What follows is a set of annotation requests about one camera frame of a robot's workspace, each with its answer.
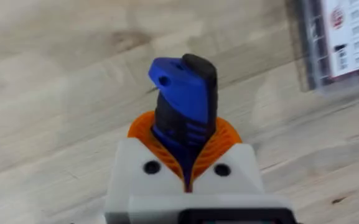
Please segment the right gripper white and orange right finger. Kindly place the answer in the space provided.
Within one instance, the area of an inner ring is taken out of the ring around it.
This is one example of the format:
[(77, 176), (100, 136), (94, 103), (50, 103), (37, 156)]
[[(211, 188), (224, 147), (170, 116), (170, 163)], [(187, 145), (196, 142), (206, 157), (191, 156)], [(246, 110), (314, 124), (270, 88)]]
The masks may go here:
[(201, 195), (263, 194), (264, 187), (254, 149), (236, 129), (217, 118), (216, 131), (192, 168), (192, 193)]

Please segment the right gripper white and orange left finger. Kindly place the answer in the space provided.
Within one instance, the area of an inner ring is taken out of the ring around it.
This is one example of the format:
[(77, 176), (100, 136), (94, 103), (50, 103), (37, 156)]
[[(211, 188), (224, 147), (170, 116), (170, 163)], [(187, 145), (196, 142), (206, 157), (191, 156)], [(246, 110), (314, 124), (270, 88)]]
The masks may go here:
[(184, 175), (174, 156), (154, 137), (154, 112), (136, 118), (118, 143), (105, 199), (107, 223), (177, 223), (176, 200)]

